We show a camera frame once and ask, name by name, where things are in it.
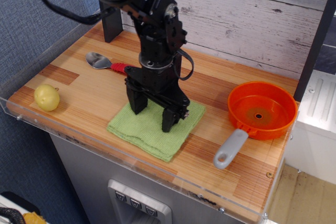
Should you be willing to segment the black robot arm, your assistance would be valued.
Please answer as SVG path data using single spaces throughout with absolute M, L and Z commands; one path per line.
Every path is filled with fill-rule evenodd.
M 162 130 L 188 116 L 190 100 L 179 87 L 182 58 L 192 58 L 182 50 L 187 32 L 178 19 L 175 0 L 99 0 L 126 12 L 140 39 L 141 67 L 125 67 L 127 96 L 132 111 L 139 114 L 148 100 L 163 107 Z

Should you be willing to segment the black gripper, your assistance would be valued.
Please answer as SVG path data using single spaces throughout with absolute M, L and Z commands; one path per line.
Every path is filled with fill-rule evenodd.
M 175 62 L 164 70 L 125 68 L 127 96 L 130 107 L 139 114 L 148 105 L 148 99 L 165 108 L 162 114 L 162 131 L 167 133 L 189 116 L 189 99 L 179 87 L 181 63 Z

